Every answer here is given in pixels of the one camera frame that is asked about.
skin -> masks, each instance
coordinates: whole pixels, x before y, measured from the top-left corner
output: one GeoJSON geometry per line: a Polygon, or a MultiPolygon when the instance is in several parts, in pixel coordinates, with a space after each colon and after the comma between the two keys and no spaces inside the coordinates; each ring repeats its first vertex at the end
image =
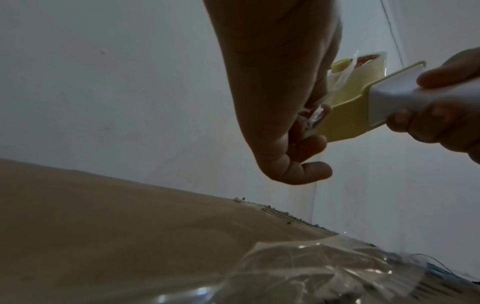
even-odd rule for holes
{"type": "MultiPolygon", "coordinates": [[[[480,48],[456,54],[441,67],[417,79],[424,88],[458,84],[480,76],[480,48]]],[[[480,164],[480,112],[462,100],[437,100],[420,113],[400,110],[386,122],[395,132],[408,132],[424,143],[440,143],[444,148],[467,153],[480,164]]]]}
{"type": "Polygon", "coordinates": [[[327,93],[341,40],[334,0],[204,0],[222,50],[236,116],[261,171],[298,185],[332,169],[304,163],[327,146],[296,122],[327,93]]]}

white handle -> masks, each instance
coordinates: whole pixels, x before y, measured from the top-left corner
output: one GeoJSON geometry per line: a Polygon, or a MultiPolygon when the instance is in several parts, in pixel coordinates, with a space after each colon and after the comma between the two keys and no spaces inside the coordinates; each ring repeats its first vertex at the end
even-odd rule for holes
{"type": "Polygon", "coordinates": [[[421,111],[432,101],[444,98],[461,99],[480,111],[480,78],[439,89],[422,89],[417,78],[424,71],[424,66],[415,66],[373,85],[368,95],[368,124],[381,124],[400,109],[421,111]]]}

wall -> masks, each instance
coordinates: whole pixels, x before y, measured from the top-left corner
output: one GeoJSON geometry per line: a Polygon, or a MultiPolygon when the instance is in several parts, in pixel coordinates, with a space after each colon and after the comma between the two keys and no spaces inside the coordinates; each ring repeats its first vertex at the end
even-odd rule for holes
{"type": "Polygon", "coordinates": [[[310,217],[257,169],[202,2],[1,0],[0,157],[310,217]]]}
{"type": "MultiPolygon", "coordinates": [[[[475,0],[384,4],[405,66],[427,60],[435,67],[480,45],[475,0]]],[[[343,43],[386,50],[390,72],[400,68],[380,1],[356,5],[344,11],[343,43]]],[[[480,277],[480,168],[466,155],[380,128],[331,144],[323,159],[334,176],[318,186],[315,223],[390,250],[428,254],[456,274],[480,277]]]]}

clear plastic sheet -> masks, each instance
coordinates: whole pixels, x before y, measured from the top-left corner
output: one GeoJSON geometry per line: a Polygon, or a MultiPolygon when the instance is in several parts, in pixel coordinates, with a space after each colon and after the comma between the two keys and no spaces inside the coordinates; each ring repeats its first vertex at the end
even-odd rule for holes
{"type": "Polygon", "coordinates": [[[426,268],[426,260],[387,253],[340,235],[259,243],[220,283],[141,303],[388,303],[408,296],[426,268]]]}
{"type": "Polygon", "coordinates": [[[306,129],[313,130],[322,120],[325,114],[325,105],[329,105],[330,101],[349,80],[350,75],[357,65],[358,51],[353,55],[348,67],[338,73],[328,75],[328,93],[312,105],[311,109],[302,109],[298,114],[297,121],[306,129]]]}

wire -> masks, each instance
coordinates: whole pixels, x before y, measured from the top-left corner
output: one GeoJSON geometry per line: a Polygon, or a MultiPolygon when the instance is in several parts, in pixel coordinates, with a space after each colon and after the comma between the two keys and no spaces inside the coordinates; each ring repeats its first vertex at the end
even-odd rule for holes
{"type": "Polygon", "coordinates": [[[414,254],[411,254],[410,256],[415,256],[415,255],[423,255],[423,256],[426,256],[426,257],[429,257],[431,258],[432,260],[436,261],[438,264],[442,265],[446,270],[448,270],[448,272],[450,272],[451,274],[453,274],[454,276],[456,276],[457,278],[459,278],[458,275],[456,275],[453,271],[451,271],[447,266],[445,266],[442,262],[440,262],[439,260],[437,260],[436,258],[434,258],[433,256],[429,256],[428,254],[423,254],[423,253],[414,253],[414,254]]]}

